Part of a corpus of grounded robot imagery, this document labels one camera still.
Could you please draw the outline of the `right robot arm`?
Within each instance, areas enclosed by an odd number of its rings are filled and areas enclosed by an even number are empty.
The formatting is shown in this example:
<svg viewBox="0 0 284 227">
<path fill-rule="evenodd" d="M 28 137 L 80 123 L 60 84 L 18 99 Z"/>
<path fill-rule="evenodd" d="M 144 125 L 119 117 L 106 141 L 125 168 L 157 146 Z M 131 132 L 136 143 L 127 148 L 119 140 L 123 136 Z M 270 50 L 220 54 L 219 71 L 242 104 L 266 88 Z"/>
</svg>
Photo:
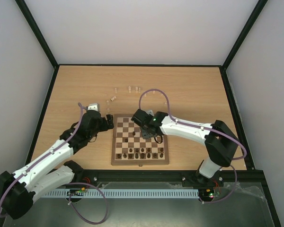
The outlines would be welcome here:
<svg viewBox="0 0 284 227">
<path fill-rule="evenodd" d="M 223 121 L 219 120 L 213 124 L 197 123 L 175 118 L 165 112 L 156 112 L 152 115 L 138 109 L 131 121 L 147 136 L 177 136 L 204 145 L 208 158 L 201 162 L 193 177 L 193 181 L 201 185 L 208 185 L 217 171 L 231 165 L 239 146 L 237 137 Z"/>
</svg>

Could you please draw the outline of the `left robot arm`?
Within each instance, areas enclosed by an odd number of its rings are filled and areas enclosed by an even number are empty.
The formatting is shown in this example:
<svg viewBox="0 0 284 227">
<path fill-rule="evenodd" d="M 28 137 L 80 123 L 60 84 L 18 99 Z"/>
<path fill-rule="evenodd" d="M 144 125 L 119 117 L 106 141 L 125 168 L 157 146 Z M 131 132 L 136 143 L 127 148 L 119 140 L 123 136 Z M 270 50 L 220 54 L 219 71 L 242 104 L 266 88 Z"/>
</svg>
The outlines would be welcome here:
<svg viewBox="0 0 284 227">
<path fill-rule="evenodd" d="M 65 184 L 77 184 L 83 190 L 91 188 L 83 168 L 69 158 L 96 139 L 99 132 L 113 127 L 111 114 L 103 117 L 98 111 L 88 110 L 34 161 L 13 173 L 1 173 L 0 218 L 22 217 L 39 198 Z"/>
</svg>

